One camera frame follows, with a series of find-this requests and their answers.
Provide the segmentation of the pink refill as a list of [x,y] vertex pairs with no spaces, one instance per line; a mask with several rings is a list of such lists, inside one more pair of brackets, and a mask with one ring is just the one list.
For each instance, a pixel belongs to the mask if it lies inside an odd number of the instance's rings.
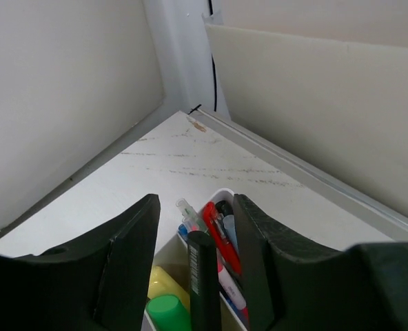
[[219,283],[236,309],[242,314],[244,320],[248,321],[249,316],[246,300],[241,294],[241,291],[238,289],[230,273],[227,271],[227,268],[224,266],[219,252],[216,252],[216,257]]

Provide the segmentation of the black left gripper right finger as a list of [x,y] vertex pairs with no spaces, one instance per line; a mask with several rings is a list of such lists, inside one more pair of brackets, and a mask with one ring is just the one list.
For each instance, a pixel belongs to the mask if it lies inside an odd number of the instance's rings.
[[408,242],[339,251],[233,200],[251,330],[408,330]]

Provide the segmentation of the green refill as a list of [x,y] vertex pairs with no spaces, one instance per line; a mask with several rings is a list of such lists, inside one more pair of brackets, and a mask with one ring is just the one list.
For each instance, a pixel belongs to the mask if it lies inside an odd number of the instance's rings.
[[181,215],[183,216],[182,223],[185,226],[187,232],[207,231],[207,226],[202,217],[185,199],[179,199],[176,202],[176,207],[179,209]]

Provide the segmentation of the red gel pen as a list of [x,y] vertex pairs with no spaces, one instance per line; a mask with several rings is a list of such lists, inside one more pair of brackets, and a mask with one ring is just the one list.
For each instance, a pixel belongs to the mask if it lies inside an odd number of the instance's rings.
[[229,264],[230,268],[237,275],[240,275],[242,270],[238,253],[235,251],[234,246],[223,230],[223,218],[216,209],[216,205],[213,201],[205,205],[202,211],[202,217],[224,261]]

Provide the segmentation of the yellow highlighter clear cap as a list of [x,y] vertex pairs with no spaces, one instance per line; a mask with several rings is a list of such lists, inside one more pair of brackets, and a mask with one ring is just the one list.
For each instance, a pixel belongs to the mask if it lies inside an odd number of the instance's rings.
[[185,309],[190,311],[190,295],[160,266],[153,266],[150,273],[147,297],[156,297],[172,294],[179,298]]

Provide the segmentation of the blue gel pen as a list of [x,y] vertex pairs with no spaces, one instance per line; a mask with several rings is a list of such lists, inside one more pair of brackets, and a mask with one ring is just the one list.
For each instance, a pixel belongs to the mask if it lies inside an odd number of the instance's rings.
[[180,237],[182,238],[182,240],[186,242],[187,241],[187,228],[185,227],[183,223],[178,227],[178,233]]

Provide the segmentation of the blue clear pen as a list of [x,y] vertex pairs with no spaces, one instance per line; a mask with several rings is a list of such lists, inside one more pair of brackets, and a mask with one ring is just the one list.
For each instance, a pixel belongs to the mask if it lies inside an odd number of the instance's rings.
[[236,228],[233,214],[229,214],[223,218],[223,227],[230,243],[232,244],[236,253],[238,253],[238,243],[236,238]]

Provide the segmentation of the black marker yellow cap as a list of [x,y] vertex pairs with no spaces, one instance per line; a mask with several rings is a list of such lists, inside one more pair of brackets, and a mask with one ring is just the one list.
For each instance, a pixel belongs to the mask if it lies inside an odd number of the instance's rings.
[[202,231],[187,235],[190,268],[190,314],[193,330],[222,329],[216,246]]

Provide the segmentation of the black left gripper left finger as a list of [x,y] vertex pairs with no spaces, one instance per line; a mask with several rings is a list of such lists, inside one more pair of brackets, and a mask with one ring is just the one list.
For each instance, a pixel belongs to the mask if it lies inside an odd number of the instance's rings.
[[38,256],[0,255],[0,330],[139,330],[160,211],[148,194]]

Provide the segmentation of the black marker green cap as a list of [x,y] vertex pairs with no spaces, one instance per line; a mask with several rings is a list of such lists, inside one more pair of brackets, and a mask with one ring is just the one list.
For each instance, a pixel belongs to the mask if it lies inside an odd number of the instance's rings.
[[165,294],[150,299],[146,311],[157,330],[191,330],[190,314],[173,294]]

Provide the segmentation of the black mechanical pencil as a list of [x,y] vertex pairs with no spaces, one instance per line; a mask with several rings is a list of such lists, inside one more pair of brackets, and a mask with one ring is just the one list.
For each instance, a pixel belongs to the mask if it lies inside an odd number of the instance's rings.
[[233,209],[226,200],[219,201],[215,204],[217,211],[217,221],[222,221],[226,216],[233,215]]

